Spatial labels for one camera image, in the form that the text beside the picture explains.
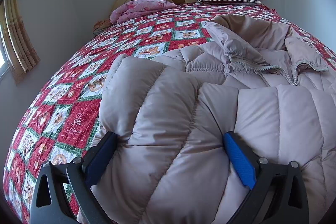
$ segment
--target screw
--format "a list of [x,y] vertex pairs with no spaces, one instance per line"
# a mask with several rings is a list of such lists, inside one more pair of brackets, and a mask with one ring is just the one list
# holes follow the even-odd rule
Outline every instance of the screw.
[[42,163],[43,167],[48,167],[50,165],[50,161],[46,160],[45,162]]
[[298,168],[299,164],[296,161],[292,161],[291,166],[294,167],[294,168]]
[[268,159],[261,157],[261,158],[259,159],[259,162],[260,162],[261,164],[267,164],[267,163],[268,163]]
[[74,164],[80,164],[80,163],[82,162],[82,158],[81,158],[81,157],[76,157],[76,158],[74,158],[74,159],[72,160],[72,162],[73,162]]

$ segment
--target red patterned bedspread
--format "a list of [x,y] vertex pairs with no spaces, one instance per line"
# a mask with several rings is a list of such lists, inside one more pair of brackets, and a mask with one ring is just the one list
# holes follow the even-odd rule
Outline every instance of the red patterned bedspread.
[[[121,53],[153,58],[172,49],[211,41],[206,21],[227,13],[292,25],[336,69],[336,57],[331,50],[265,6],[184,4],[112,26],[81,48],[46,83],[15,132],[4,169],[4,193],[23,223],[29,223],[42,162],[62,164],[83,156],[100,130],[102,87],[113,60]],[[66,193],[77,213],[69,186]]]

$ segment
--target pink blanket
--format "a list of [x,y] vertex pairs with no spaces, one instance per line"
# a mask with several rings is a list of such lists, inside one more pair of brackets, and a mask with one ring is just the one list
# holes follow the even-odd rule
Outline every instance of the pink blanket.
[[122,23],[176,7],[174,3],[166,0],[132,0],[115,9],[110,16],[110,22]]

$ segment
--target window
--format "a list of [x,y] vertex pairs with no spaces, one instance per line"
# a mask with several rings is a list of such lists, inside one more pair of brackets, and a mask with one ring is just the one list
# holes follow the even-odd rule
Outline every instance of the window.
[[8,69],[8,63],[6,60],[4,48],[2,45],[1,35],[0,35],[0,78],[4,75],[7,69]]

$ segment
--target zipper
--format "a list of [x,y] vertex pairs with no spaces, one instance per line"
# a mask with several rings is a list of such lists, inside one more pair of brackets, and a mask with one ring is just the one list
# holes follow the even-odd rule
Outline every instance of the zipper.
[[318,67],[318,66],[312,65],[308,61],[300,61],[300,62],[296,63],[295,68],[294,68],[294,75],[293,75],[293,77],[294,77],[294,81],[295,81],[296,85],[299,85],[298,80],[297,80],[298,74],[299,74],[298,70],[299,70],[299,67],[302,66],[302,65],[308,65],[313,70],[316,70],[316,71],[319,71],[319,72],[323,72],[323,71],[327,71],[328,70],[327,67]]
[[[288,81],[288,83],[290,83],[290,85],[298,85],[296,82],[294,82],[291,79],[289,74],[282,67],[280,67],[278,65],[261,65],[261,64],[258,64],[256,62],[253,62],[251,60],[247,60],[247,59],[242,58],[242,57],[234,56],[232,54],[228,54],[226,56],[230,59],[231,62],[235,62],[235,63],[241,64],[241,65],[248,65],[249,68],[254,70],[254,71],[261,72],[261,71],[266,71],[266,70],[269,70],[269,69],[274,69],[277,72],[279,72]],[[243,62],[243,61],[239,61],[239,60],[236,60],[236,59],[241,59],[241,60],[247,61],[248,63]],[[262,66],[262,67],[261,68],[254,67],[254,66],[251,66],[249,63],[253,63],[253,64],[256,64],[256,65]]]

